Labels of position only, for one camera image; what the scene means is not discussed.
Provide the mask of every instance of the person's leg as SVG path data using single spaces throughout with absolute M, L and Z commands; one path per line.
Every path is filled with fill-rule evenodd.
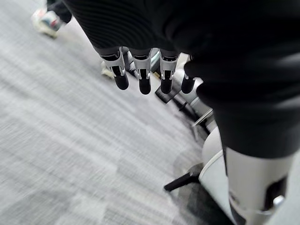
M 65 4 L 59 0 L 59 1 L 47 1 L 47 11 L 53 11 L 56 13 L 56 15 L 65 23 L 70 22 L 72 18 L 71 12 L 68 10 L 68 8 L 65 6 Z

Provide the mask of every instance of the robotic hand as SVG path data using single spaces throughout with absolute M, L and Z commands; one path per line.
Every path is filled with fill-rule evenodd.
M 224 150 L 229 202 L 238 225 L 262 225 L 286 198 L 300 147 L 300 7 L 296 0 L 64 0 L 124 90 L 121 46 L 134 57 L 140 90 L 150 92 L 151 48 L 161 52 L 168 93 L 179 53 L 182 91 L 195 77 L 213 108 Z

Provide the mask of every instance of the white sneaker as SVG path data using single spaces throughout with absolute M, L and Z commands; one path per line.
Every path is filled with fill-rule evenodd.
M 40 32 L 51 36 L 57 37 L 57 31 L 62 26 L 63 22 L 53 11 L 48 11 L 45 8 L 38 9 L 31 16 L 34 28 Z
M 114 74 L 112 71 L 110 71 L 106 66 L 105 66 L 105 63 L 102 61 L 101 63 L 101 66 L 102 66 L 102 71 L 101 71 L 101 74 L 104 75 L 104 76 L 108 76 L 109 78 L 113 79 L 114 78 Z

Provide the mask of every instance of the chair base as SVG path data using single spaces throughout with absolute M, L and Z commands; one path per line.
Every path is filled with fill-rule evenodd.
M 202 164 L 197 164 L 194 165 L 188 173 L 184 174 L 183 176 L 173 180 L 172 182 L 168 183 L 167 185 L 164 186 L 164 189 L 166 191 L 173 191 L 177 188 L 180 188 L 184 185 L 188 185 L 190 183 L 198 183 L 199 182 L 199 175 L 201 170 L 203 169 L 203 165 Z

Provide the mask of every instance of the black fingertip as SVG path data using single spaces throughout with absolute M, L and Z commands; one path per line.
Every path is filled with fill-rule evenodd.
M 118 88 L 120 88 L 121 90 L 126 90 L 129 86 L 129 82 L 126 74 L 123 76 L 115 76 L 114 80 Z
M 170 80 L 170 79 L 163 80 L 162 79 L 160 89 L 164 94 L 170 93 L 172 90 L 172 80 Z
M 182 84 L 181 84 L 181 90 L 183 93 L 188 94 L 192 91 L 194 88 L 195 80 L 193 79 L 186 79 L 183 78 Z
M 149 79 L 140 79 L 139 80 L 140 91 L 144 95 L 148 95 L 151 91 L 151 83 Z

